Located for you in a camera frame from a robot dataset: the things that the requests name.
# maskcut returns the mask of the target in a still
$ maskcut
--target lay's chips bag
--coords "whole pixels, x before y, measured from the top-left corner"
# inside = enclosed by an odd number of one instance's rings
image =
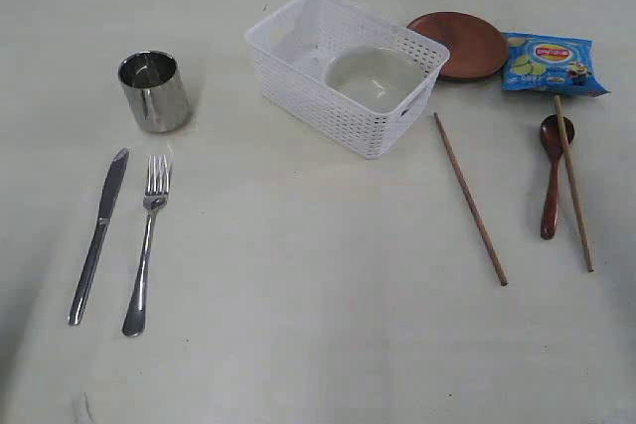
[[[504,36],[510,48],[504,89],[586,96],[608,92],[594,77],[591,41],[517,33]]]

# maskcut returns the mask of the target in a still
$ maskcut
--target wooden chopstick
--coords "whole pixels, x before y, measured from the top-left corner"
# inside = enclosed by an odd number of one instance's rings
[[[560,107],[560,96],[555,95],[555,111],[558,121],[558,136],[560,137],[560,145],[565,156],[565,166],[567,167],[567,178],[569,179],[569,190],[574,202],[574,211],[576,212],[576,222],[578,223],[578,234],[580,235],[580,243],[583,246],[583,255],[585,255],[585,263],[587,271],[593,272],[592,255],[589,251],[589,242],[587,240],[587,227],[583,217],[583,207],[578,197],[578,187],[576,186],[576,177],[574,175],[574,166],[572,158],[569,155],[569,144],[567,142],[567,133],[565,132],[565,121],[563,120],[563,110]]]
[[[501,282],[501,286],[505,287],[508,285],[508,279],[506,278],[506,274],[504,273],[504,269],[499,262],[499,257],[497,257],[497,253],[495,252],[495,247],[493,247],[493,242],[490,240],[490,236],[488,235],[488,231],[486,230],[486,226],[484,225],[483,220],[481,219],[481,215],[477,211],[477,206],[475,206],[475,201],[473,201],[473,197],[470,194],[470,190],[468,189],[468,185],[466,184],[466,180],[464,179],[464,175],[461,174],[461,169],[459,169],[459,163],[457,163],[457,158],[455,157],[455,153],[453,153],[453,148],[450,145],[450,141],[448,140],[448,136],[446,136],[446,131],[444,131],[444,127],[441,124],[441,120],[439,119],[439,115],[434,113],[435,122],[437,123],[437,128],[439,128],[439,134],[441,135],[441,140],[444,142],[444,147],[446,148],[446,152],[448,153],[448,159],[450,159],[450,164],[453,166],[453,170],[455,171],[455,176],[457,176],[457,181],[459,181],[459,185],[461,186],[461,190],[464,193],[466,198],[466,202],[468,203],[468,207],[473,214],[473,218],[475,219],[475,223],[477,224],[477,228],[479,229],[479,233],[481,233],[481,238],[484,241],[484,245],[486,245],[486,250],[488,251],[488,255],[490,255],[490,260],[493,262],[493,267],[495,267],[495,273],[497,273],[497,277]]]

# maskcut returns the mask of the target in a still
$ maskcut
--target white plastic basket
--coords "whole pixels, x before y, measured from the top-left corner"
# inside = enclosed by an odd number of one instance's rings
[[[443,45],[345,0],[291,0],[245,33],[262,94],[367,159],[376,159],[422,113],[450,54]],[[395,109],[377,113],[327,86],[340,52],[360,46],[404,52],[425,77]]]

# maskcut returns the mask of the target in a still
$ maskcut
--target white bowl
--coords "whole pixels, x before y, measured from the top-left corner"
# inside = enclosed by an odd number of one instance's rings
[[[423,80],[411,57],[381,47],[342,52],[325,68],[325,83],[374,112],[393,111]]]

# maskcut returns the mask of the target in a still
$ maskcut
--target wooden plate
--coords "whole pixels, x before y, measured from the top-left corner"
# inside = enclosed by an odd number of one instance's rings
[[[408,27],[450,50],[440,77],[459,81],[484,78],[508,59],[508,42],[485,20],[459,12],[435,12],[416,18]]]

